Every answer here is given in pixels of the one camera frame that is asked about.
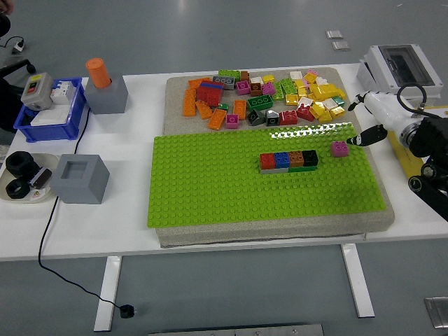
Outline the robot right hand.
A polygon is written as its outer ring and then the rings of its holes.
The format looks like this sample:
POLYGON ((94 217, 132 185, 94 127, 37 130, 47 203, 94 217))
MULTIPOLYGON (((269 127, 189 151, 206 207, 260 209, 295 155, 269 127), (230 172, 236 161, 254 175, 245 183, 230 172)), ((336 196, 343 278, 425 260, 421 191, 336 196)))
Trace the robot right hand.
POLYGON ((403 147, 410 147, 421 121, 411 117, 410 112, 400 105, 395 94, 371 91, 358 94, 355 101, 349 106, 348 111, 354 110, 360 103, 364 104, 379 124, 362 131, 353 138, 347 139, 348 144, 370 146, 385 139, 388 131, 392 131, 403 147))

